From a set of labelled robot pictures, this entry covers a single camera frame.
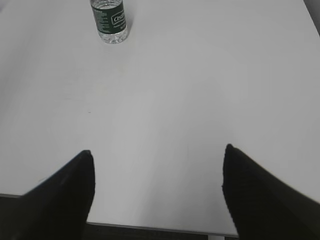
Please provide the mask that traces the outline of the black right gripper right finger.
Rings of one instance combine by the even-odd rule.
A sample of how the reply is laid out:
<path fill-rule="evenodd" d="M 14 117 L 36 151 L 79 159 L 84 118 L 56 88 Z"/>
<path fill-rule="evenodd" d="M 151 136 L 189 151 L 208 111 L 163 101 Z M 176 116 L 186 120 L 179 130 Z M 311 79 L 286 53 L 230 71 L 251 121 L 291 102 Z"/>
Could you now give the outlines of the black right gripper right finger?
<path fill-rule="evenodd" d="M 318 240 L 320 204 L 228 144 L 222 192 L 240 240 Z"/>

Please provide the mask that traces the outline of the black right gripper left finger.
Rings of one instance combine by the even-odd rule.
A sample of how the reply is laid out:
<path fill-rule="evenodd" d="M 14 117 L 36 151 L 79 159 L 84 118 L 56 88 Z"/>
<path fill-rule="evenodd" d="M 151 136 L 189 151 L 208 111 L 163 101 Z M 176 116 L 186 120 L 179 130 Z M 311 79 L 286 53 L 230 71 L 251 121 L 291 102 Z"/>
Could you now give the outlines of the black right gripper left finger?
<path fill-rule="evenodd" d="M 83 150 L 0 208 L 2 240 L 80 240 L 95 196 L 94 158 Z"/>

